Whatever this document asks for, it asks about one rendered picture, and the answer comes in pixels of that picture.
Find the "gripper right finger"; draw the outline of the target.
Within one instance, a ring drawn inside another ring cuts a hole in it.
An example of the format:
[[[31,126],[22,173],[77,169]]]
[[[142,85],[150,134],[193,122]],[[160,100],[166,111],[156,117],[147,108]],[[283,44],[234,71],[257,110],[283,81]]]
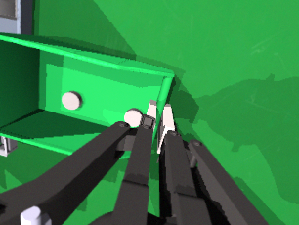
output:
[[[182,139],[166,103],[157,152],[159,217],[176,217],[177,225],[269,225],[202,142]]]

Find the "green bin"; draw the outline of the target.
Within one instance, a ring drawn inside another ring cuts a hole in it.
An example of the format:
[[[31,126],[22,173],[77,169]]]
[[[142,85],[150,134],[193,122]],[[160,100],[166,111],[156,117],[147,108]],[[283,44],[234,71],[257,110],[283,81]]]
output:
[[[152,99],[153,144],[170,87],[170,71],[163,67],[43,36],[0,32],[3,137],[70,155],[124,121],[129,109],[147,114]],[[62,103],[69,91],[82,97],[76,110]]]

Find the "grey metal disc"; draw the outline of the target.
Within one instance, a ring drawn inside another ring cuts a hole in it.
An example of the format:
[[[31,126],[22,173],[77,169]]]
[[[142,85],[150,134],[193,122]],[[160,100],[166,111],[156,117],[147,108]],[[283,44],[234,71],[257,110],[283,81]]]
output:
[[[62,96],[63,105],[69,110],[75,110],[82,104],[82,97],[76,91],[69,91]]]
[[[125,122],[129,123],[131,127],[137,127],[140,124],[142,112],[139,109],[129,109],[124,115]]]

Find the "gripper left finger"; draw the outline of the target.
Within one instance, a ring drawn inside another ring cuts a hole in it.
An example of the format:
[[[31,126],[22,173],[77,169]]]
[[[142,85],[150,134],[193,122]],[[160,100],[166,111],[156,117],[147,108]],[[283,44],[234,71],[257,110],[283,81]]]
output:
[[[36,179],[0,193],[0,225],[63,225],[125,151],[131,155],[109,225],[147,225],[155,100],[148,112],[138,127],[117,121]]]

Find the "grey storage bin shelf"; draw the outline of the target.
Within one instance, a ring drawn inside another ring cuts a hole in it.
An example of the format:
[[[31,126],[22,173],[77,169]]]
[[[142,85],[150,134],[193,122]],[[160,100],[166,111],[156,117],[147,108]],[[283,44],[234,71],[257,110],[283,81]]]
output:
[[[32,0],[17,0],[17,20],[0,18],[0,32],[32,34]],[[0,136],[0,155],[7,156],[18,147],[18,141]]]

